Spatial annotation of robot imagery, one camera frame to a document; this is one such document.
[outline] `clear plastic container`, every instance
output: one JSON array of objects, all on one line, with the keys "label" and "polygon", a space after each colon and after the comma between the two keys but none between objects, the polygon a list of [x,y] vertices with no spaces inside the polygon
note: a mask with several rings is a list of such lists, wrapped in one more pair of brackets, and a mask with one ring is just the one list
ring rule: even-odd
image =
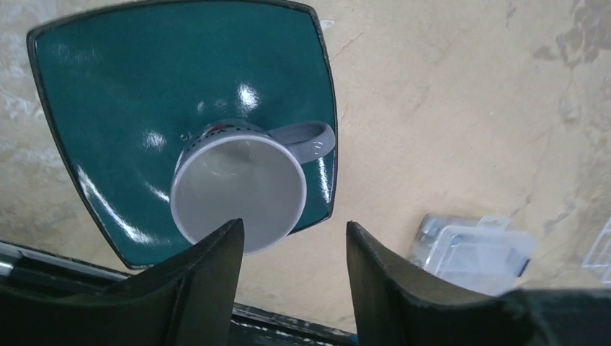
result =
[{"label": "clear plastic container", "polygon": [[443,280],[490,296],[512,288],[537,244],[527,232],[507,230],[503,218],[427,218],[409,259]]},{"label": "clear plastic container", "polygon": [[611,283],[611,218],[598,234],[581,266],[598,275],[603,271],[600,282]]}]

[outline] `black object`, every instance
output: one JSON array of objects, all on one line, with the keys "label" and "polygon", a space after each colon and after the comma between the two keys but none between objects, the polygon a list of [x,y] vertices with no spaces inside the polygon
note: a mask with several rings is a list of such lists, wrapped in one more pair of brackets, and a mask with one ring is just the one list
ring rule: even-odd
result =
[{"label": "black object", "polygon": [[44,296],[0,285],[3,340],[16,345],[226,345],[243,247],[241,220],[229,221],[188,250],[97,293]]},{"label": "black object", "polygon": [[609,290],[457,287],[384,247],[358,223],[347,257],[359,345],[609,345]]},{"label": "black object", "polygon": [[353,334],[235,303],[228,346],[351,346]]}]

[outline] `white mug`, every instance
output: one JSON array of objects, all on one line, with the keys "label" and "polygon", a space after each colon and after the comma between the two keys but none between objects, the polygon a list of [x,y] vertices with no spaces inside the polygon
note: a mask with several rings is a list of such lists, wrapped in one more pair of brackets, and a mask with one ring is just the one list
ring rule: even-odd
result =
[{"label": "white mug", "polygon": [[306,205],[301,164],[327,155],[335,134],[310,121],[274,130],[221,120],[183,149],[170,190],[172,218],[192,244],[225,222],[244,221],[244,254],[276,244],[295,227]]}]

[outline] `plate rim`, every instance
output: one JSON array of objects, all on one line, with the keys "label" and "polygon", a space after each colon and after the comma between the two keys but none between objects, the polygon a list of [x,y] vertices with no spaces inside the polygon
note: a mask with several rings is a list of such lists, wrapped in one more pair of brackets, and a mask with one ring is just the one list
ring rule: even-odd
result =
[{"label": "plate rim", "polygon": [[330,217],[333,215],[333,211],[334,211],[335,194],[336,194],[336,186],[337,186],[337,171],[338,171],[338,163],[339,163],[339,160],[338,160],[339,131],[338,131],[338,124],[337,124],[337,103],[336,103],[336,98],[335,98],[335,87],[333,83],[333,75],[331,74],[331,63],[329,60],[329,54],[327,52],[326,44],[324,42],[323,30],[321,28],[320,21],[318,19],[318,15],[316,14],[316,10],[314,10],[313,7],[306,5],[306,4],[300,4],[294,1],[289,1],[289,0],[143,0],[143,1],[134,1],[134,2],[123,3],[123,4],[103,6],[103,7],[99,7],[96,9],[90,9],[90,10],[86,10],[83,12],[77,12],[75,14],[70,14],[65,17],[52,19],[48,22],[44,22],[40,25],[37,25],[36,27],[33,27],[30,31],[28,31],[26,35],[27,55],[30,61],[30,68],[32,69],[32,75],[34,76],[36,91],[40,99],[40,105],[43,109],[43,112],[45,113],[45,119],[47,120],[47,124],[49,126],[51,135],[53,137],[53,142],[55,143],[55,146],[57,147],[59,151],[64,167],[68,171],[70,180],[72,181],[73,186],[76,188],[76,191],[79,194],[79,197],[81,198],[81,202],[85,205],[87,212],[92,217],[97,228],[104,236],[104,239],[106,240],[106,242],[112,248],[112,251],[114,251],[115,254],[121,260],[121,262],[128,269],[131,269],[131,270],[146,269],[148,267],[152,267],[153,265],[156,265],[157,263],[136,264],[134,262],[131,262],[126,256],[124,256],[123,253],[118,249],[116,243],[112,240],[112,237],[109,235],[109,232],[104,227],[101,220],[99,219],[99,216],[97,215],[93,206],[86,199],[83,188],[79,184],[79,180],[76,178],[77,174],[76,174],[76,170],[74,169],[74,165],[72,164],[70,158],[68,157],[68,154],[66,153],[66,147],[63,145],[61,136],[59,134],[57,125],[55,123],[55,118],[53,117],[53,112],[51,111],[51,108],[50,108],[48,96],[47,96],[47,93],[45,92],[45,85],[43,83],[42,71],[40,70],[40,65],[38,63],[38,51],[37,51],[36,42],[37,42],[37,39],[40,38],[42,35],[54,29],[57,29],[58,27],[61,27],[67,24],[71,24],[74,22],[78,22],[81,20],[89,19],[91,17],[95,17],[101,14],[119,12],[119,11],[123,11],[126,9],[137,9],[137,8],[153,6],[153,5],[179,4],[179,3],[192,3],[192,2],[246,2],[246,3],[253,3],[253,4],[266,4],[266,5],[279,6],[283,8],[293,9],[293,10],[304,12],[310,15],[310,18],[312,19],[312,23],[316,30],[316,36],[318,37],[318,42],[321,45],[323,59],[324,59],[324,63],[326,66],[327,74],[329,75],[329,83],[331,86],[331,99],[333,102],[333,114],[334,114],[334,129],[333,130],[335,132],[334,167],[333,167],[333,173],[332,173],[333,182],[331,183],[332,191],[331,191],[331,199],[329,203],[330,207],[326,215],[323,218],[313,223],[309,223],[305,226],[302,226],[298,229],[291,231],[288,235],[297,233],[299,231],[303,231],[304,229],[308,229],[312,226],[315,226],[319,223],[329,220]]}]

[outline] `square plate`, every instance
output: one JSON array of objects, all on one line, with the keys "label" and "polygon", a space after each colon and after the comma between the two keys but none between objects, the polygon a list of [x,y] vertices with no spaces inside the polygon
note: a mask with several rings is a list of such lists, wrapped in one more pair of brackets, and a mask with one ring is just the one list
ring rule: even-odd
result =
[{"label": "square plate", "polygon": [[[337,136],[329,58],[314,10],[289,1],[142,1],[32,29],[27,48],[55,143],[81,199],[129,268],[189,243],[172,220],[180,151],[208,123],[306,120]],[[293,233],[333,211],[333,150],[303,165]]]}]

